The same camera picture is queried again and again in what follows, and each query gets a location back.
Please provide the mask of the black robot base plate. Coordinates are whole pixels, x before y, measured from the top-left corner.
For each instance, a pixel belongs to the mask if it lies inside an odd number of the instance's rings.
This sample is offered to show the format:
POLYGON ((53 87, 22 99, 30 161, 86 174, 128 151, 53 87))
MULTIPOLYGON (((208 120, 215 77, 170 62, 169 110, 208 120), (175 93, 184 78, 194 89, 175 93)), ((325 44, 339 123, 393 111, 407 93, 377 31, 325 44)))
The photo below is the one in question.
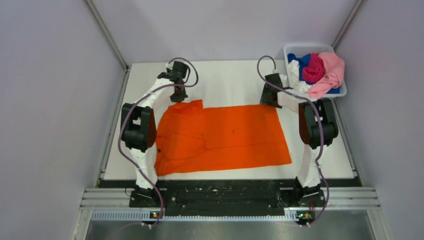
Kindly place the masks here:
POLYGON ((293 179, 283 180, 159 180, 163 216, 250 217, 284 215, 292 201, 293 179))

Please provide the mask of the orange t shirt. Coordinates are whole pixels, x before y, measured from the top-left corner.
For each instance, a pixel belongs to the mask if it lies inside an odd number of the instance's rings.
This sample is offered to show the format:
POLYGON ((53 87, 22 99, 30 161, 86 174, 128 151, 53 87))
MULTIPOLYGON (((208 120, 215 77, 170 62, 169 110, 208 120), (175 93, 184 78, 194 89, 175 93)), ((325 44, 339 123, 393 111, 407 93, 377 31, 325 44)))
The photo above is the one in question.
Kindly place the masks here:
POLYGON ((155 144, 159 176, 292 162, 277 110, 264 104, 205 108, 202 100, 176 103, 162 115, 155 144))

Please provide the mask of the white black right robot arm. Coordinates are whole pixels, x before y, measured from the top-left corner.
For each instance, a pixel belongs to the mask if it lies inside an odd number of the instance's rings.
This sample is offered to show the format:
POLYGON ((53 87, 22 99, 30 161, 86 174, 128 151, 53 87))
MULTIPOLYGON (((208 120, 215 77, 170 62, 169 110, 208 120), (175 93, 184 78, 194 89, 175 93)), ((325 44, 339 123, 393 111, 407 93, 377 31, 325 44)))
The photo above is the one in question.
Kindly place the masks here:
POLYGON ((325 147, 339 134, 332 101, 328 98, 310 100, 284 87, 282 75, 272 73, 262 79, 265 84, 260 103, 275 108, 286 108, 298 116, 298 133, 304 144, 299 173, 294 180, 292 202, 310 206, 324 200, 321 190, 320 159, 325 147))

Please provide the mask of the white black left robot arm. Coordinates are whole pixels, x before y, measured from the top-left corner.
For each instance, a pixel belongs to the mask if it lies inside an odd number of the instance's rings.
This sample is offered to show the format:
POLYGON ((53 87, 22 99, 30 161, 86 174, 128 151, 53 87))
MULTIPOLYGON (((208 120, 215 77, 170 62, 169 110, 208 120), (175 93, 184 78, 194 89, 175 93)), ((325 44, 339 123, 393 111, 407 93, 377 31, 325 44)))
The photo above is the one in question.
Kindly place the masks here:
POLYGON ((130 195, 132 208, 159 208, 163 201, 157 187, 155 170, 157 148, 157 125, 155 112, 166 100, 173 103, 187 98, 185 83, 190 77, 189 65, 177 57, 165 65, 150 89, 134 103, 125 103, 121 108, 120 143, 129 150, 129 155, 119 152, 129 160, 136 171, 135 188, 130 195))

